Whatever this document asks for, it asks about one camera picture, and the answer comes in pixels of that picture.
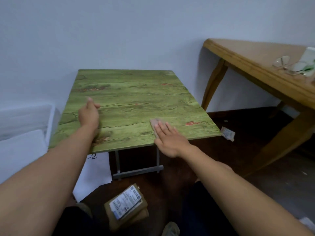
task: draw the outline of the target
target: hand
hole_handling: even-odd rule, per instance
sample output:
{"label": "hand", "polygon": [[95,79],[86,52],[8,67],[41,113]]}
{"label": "hand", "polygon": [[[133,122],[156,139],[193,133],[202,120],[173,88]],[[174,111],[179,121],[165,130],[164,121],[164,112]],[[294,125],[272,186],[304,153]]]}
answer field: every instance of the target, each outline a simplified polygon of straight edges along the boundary
{"label": "hand", "polygon": [[81,126],[89,126],[91,129],[97,132],[99,125],[99,103],[94,103],[92,98],[88,98],[87,103],[79,110],[79,122]]}
{"label": "hand", "polygon": [[180,156],[181,152],[190,146],[189,141],[179,134],[177,129],[172,127],[168,122],[163,124],[159,121],[154,127],[160,138],[156,138],[154,143],[165,155],[169,157]]}

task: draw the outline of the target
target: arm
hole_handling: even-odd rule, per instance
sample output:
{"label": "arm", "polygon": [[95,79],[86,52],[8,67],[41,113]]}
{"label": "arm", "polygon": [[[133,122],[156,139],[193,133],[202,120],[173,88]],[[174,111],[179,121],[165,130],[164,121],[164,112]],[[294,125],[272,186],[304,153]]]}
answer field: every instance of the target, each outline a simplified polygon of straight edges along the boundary
{"label": "arm", "polygon": [[199,177],[231,225],[241,236],[313,235],[281,205],[223,164],[190,145],[168,123],[155,129],[158,148],[169,157],[183,158]]}
{"label": "arm", "polygon": [[99,124],[89,99],[81,127],[0,185],[1,235],[50,235],[79,178]]}

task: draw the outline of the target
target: eyeglasses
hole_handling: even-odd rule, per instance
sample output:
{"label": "eyeglasses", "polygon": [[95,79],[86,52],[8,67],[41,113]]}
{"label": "eyeglasses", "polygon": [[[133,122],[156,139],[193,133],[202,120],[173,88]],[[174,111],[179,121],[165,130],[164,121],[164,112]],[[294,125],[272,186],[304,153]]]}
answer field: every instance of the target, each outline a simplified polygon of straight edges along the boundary
{"label": "eyeglasses", "polygon": [[282,67],[286,73],[290,75],[304,75],[309,77],[313,75],[315,70],[315,59],[313,64],[306,63],[304,61],[298,61],[296,63],[287,65],[289,63],[290,56],[284,55],[273,62],[274,67]]}

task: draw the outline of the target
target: wooden table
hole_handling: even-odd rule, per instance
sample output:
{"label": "wooden table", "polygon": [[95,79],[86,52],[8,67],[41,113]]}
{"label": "wooden table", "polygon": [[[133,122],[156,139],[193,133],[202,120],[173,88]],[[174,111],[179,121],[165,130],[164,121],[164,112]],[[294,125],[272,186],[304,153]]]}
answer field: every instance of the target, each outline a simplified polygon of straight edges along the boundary
{"label": "wooden table", "polygon": [[231,68],[281,99],[278,108],[287,104],[300,111],[300,115],[263,147],[240,175],[246,176],[274,162],[311,137],[315,126],[315,83],[309,83],[303,75],[293,77],[282,68],[272,66],[277,58],[284,55],[291,57],[289,64],[297,62],[305,51],[305,46],[207,39],[203,47],[221,58],[210,76],[203,96],[201,106],[204,110],[227,69]]}
{"label": "wooden table", "polygon": [[168,121],[189,140],[221,135],[173,71],[81,69],[50,141],[51,148],[79,128],[77,112],[87,97],[101,104],[100,134],[90,152],[116,152],[118,173],[113,178],[163,169],[157,151],[156,167],[120,172],[118,150],[153,145],[152,118]]}

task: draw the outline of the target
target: green wood-grain tabletop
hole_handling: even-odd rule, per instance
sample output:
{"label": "green wood-grain tabletop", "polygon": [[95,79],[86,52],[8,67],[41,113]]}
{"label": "green wood-grain tabletop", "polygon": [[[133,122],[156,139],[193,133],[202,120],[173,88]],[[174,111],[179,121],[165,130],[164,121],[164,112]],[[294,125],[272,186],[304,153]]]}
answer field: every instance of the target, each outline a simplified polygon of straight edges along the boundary
{"label": "green wood-grain tabletop", "polygon": [[80,127],[78,110],[87,97],[101,105],[91,153],[153,145],[152,118],[168,121],[189,140],[221,135],[173,71],[81,69],[50,148]]}

